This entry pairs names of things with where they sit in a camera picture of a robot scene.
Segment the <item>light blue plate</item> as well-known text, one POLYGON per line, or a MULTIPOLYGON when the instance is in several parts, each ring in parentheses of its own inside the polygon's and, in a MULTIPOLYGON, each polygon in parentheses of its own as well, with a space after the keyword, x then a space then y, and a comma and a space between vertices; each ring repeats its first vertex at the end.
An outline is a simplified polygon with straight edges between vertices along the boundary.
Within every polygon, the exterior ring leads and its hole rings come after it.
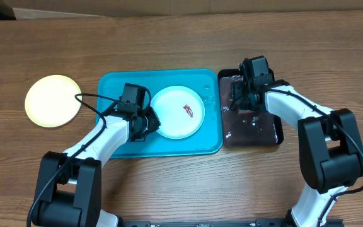
POLYGON ((168 139, 184 139, 195 134, 204 122, 201 97, 185 86, 169 86, 155 94, 151 106, 161 123, 158 133, 168 139))

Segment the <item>yellow-green plate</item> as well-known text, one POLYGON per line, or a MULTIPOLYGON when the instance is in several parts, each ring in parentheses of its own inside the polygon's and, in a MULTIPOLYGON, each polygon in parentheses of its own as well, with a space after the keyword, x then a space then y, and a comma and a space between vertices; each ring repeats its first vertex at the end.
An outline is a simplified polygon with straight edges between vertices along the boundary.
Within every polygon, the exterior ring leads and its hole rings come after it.
POLYGON ((39 79, 25 97, 28 118, 41 127, 60 127, 70 122, 81 108, 75 99, 81 89, 71 78, 50 75, 39 79))

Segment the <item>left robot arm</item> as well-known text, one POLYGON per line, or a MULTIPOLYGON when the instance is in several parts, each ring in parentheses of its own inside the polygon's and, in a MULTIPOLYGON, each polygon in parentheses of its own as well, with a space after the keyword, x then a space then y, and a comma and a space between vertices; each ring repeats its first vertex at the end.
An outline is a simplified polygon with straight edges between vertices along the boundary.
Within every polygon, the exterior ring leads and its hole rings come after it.
POLYGON ((118 216, 101 208, 102 168, 127 142, 144 142, 161 123, 150 91, 126 83, 98 123, 80 142, 62 153, 49 151, 41 162, 27 226, 118 226, 118 216))

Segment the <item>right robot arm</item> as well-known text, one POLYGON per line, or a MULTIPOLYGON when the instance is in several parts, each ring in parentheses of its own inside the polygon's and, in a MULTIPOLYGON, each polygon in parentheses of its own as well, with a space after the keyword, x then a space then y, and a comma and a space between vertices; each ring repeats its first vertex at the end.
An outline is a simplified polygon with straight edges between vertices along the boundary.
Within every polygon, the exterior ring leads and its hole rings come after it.
POLYGON ((232 84, 230 109, 267 111, 298 133, 299 165, 306 182, 283 226, 328 226, 328 213, 343 195, 363 191, 363 145, 355 115, 312 102, 276 80, 264 56, 244 59, 232 84))

